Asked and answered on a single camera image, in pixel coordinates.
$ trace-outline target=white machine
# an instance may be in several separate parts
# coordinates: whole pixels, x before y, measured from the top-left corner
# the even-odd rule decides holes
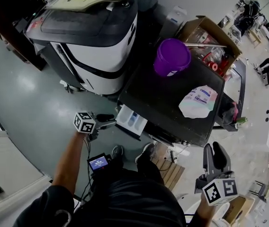
[[[65,82],[110,95],[124,83],[136,23],[136,2],[122,0],[98,3],[85,12],[41,10],[26,35]]]

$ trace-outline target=purple bucket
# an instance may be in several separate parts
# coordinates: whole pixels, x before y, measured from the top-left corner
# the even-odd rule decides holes
[[[183,42],[167,39],[160,44],[153,67],[161,77],[170,77],[187,68],[190,61],[190,51]]]

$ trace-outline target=lid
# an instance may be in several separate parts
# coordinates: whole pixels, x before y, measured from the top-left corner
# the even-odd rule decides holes
[[[97,36],[111,11],[108,3],[97,4],[82,12],[52,10],[44,20],[41,30],[44,33]]]
[[[118,44],[128,33],[137,15],[134,0],[96,4],[85,12],[41,10],[27,28],[26,35],[39,41],[109,47]]]
[[[191,61],[188,47],[178,39],[164,40],[159,47],[159,53],[167,63],[178,67],[187,66]]]

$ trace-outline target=gray floor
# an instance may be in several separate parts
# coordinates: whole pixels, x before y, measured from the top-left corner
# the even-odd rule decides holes
[[[46,66],[39,72],[23,63],[0,40],[0,123],[17,148],[42,172],[53,177],[56,164],[75,132],[74,115],[81,110],[114,114],[116,104],[90,92],[68,94],[60,78]],[[134,159],[151,141],[133,139],[117,127],[100,131],[91,144],[91,156],[109,154],[116,144],[125,147],[125,167],[135,169]],[[76,195],[88,182],[87,151],[83,148]]]

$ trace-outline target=metal rod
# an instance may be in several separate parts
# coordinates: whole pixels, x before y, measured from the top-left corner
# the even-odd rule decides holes
[[[103,125],[99,125],[97,127],[97,130],[101,130],[103,127],[109,127],[109,126],[114,126],[117,122],[114,120],[114,121],[109,121],[109,122],[106,122],[104,123]]]
[[[223,47],[226,48],[226,45],[220,44],[202,44],[202,43],[184,43],[188,47]]]

